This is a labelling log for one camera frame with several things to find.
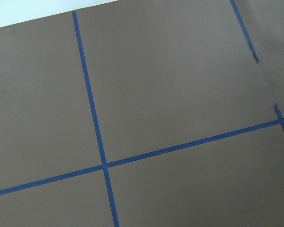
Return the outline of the blue tape line lengthwise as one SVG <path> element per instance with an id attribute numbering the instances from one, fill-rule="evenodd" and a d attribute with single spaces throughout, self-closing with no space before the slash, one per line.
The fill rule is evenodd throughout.
<path id="1" fill-rule="evenodd" d="M 101 166 L 102 166 L 102 170 L 103 170 L 103 174 L 105 178 L 106 190 L 107 190 L 109 205 L 110 205 L 110 209 L 112 213 L 113 224 L 115 227 L 119 227 L 120 223 L 119 223 L 119 218 L 118 218 L 117 209 L 115 205 L 115 199 L 114 199 L 113 189 L 111 185 L 111 179 L 110 179 L 110 174 L 108 170 L 107 159 L 106 159 L 103 140 L 101 136 L 100 126 L 98 122 L 98 116 L 97 116 L 97 111 L 95 107 L 94 97 L 92 93 L 92 86 L 90 83 L 89 72 L 88 72 L 88 67 L 87 67 L 84 48 L 83 48 L 83 42 L 82 42 L 81 33 L 80 33 L 79 20 L 78 20 L 78 16 L 75 10 L 72 11 L 71 13 L 72 13 L 75 34 L 76 34 L 76 39 L 77 39 L 77 44 L 78 44 L 78 49 L 79 49 L 79 54 L 80 54 L 80 61 L 81 61 L 83 75 L 85 79 L 86 90 L 87 90 L 88 99 L 89 99 L 89 106 L 91 110 L 92 120 L 94 124 L 97 144 L 98 144 L 98 150 L 100 154 Z"/>

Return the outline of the short blue tape strip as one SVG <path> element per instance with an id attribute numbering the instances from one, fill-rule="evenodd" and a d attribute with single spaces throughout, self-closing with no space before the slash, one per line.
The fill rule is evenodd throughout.
<path id="1" fill-rule="evenodd" d="M 239 26 L 240 26 L 240 28 L 241 28 L 241 30 L 243 32 L 243 35 L 244 35 L 244 37 L 246 39 L 246 42 L 247 42 L 247 44 L 248 44 L 248 46 L 249 46 L 249 48 L 250 48 L 250 50 L 252 52 L 253 58 L 255 59 L 256 63 L 259 63 L 260 62 L 260 58 L 259 58 L 259 56 L 258 56 L 258 54 L 256 52 L 256 49 L 255 49 L 255 47 L 254 47 L 254 45 L 252 43 L 252 40 L 251 40 L 250 35 L 248 33 L 248 30 L 247 30 L 247 28 L 246 28 L 246 26 L 244 24 L 243 18 L 242 18 L 241 14 L 240 14 L 240 11 L 239 11 L 239 9 L 237 7 L 237 4 L 236 4 L 235 0 L 230 0 L 230 4 L 231 4 L 232 9 L 234 11 L 234 14 L 236 16 L 238 24 L 239 24 Z"/>

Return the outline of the blue tape line crosswise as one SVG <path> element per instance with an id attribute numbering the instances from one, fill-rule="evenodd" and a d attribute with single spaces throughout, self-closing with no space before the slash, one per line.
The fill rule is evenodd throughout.
<path id="1" fill-rule="evenodd" d="M 190 148 L 190 147 L 202 145 L 202 144 L 213 142 L 213 141 L 222 140 L 222 139 L 225 139 L 225 138 L 234 137 L 234 136 L 237 136 L 237 135 L 241 135 L 241 134 L 245 134 L 245 133 L 248 133 L 248 132 L 269 128 L 269 127 L 276 126 L 276 125 L 279 125 L 279 124 L 280 124 L 280 122 L 278 120 L 274 120 L 274 121 L 250 126 L 250 127 L 247 127 L 247 128 L 243 128 L 243 129 L 239 129 L 239 130 L 215 135 L 215 136 L 212 136 L 212 137 L 208 137 L 208 138 L 204 138 L 204 139 L 200 139 L 200 140 L 195 140 L 195 141 L 192 141 L 192 142 L 188 142 L 188 143 L 184 143 L 184 144 L 180 144 L 180 145 L 176 145 L 176 146 L 172 146 L 172 147 L 168 147 L 168 148 L 159 149 L 159 150 L 148 152 L 148 153 L 145 153 L 145 154 L 124 158 L 124 159 L 120 159 L 120 160 L 117 160 L 117 161 L 112 161 L 112 162 L 107 163 L 106 167 L 111 168 L 111 167 L 115 167 L 115 166 L 125 165 L 125 164 L 131 163 L 131 162 L 135 162 L 135 161 L 139 161 L 139 160 L 163 155 L 163 154 L 166 154 L 166 153 L 170 153 L 170 152 L 182 150 L 182 149 L 185 149 L 185 148 Z M 66 180 L 66 179 L 77 177 L 77 176 L 80 176 L 80 175 L 89 174 L 89 173 L 92 173 L 92 172 L 100 171 L 102 169 L 103 169 L 103 167 L 101 165 L 98 165 L 98 166 L 93 166 L 93 167 L 77 170 L 77 171 L 74 171 L 74 172 L 69 172 L 69 173 L 66 173 L 66 174 L 57 175 L 57 176 L 54 176 L 54 177 L 45 178 L 45 179 L 42 179 L 42 180 L 26 183 L 26 184 L 21 184 L 21 185 L 9 187 L 9 188 L 6 188 L 6 189 L 1 189 L 0 190 L 0 196 L 4 195 L 4 194 L 9 194 L 9 193 L 13 193 L 13 192 L 33 188 L 33 187 L 38 187 L 38 186 L 41 186 L 41 185 L 45 185 L 45 184 L 49 184 L 49 183 L 53 183 L 53 182 L 57 182 L 57 181 L 61 181 L 61 180 Z"/>

